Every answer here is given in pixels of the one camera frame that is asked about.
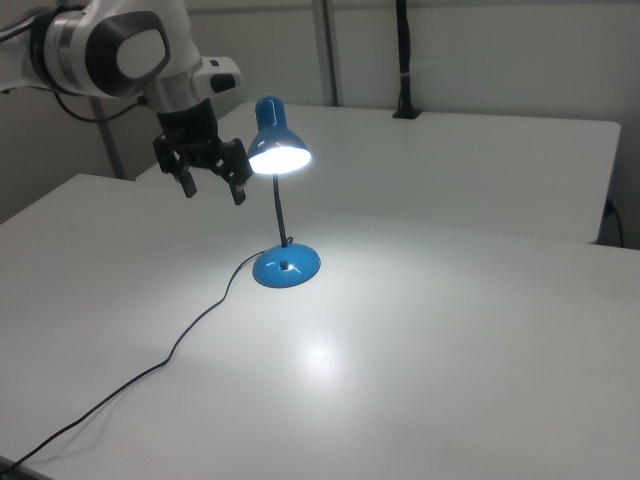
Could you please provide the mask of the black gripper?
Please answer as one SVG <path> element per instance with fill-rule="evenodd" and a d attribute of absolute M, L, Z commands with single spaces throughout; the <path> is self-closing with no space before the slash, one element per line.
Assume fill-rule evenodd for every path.
<path fill-rule="evenodd" d="M 153 140 L 160 169 L 181 185 L 192 198 L 197 187 L 190 168 L 211 170 L 229 185 L 235 205 L 246 199 L 244 188 L 252 176 L 246 149 L 240 139 L 223 142 L 219 137 L 212 103 L 205 99 L 177 112 L 157 113 L 162 133 Z"/>

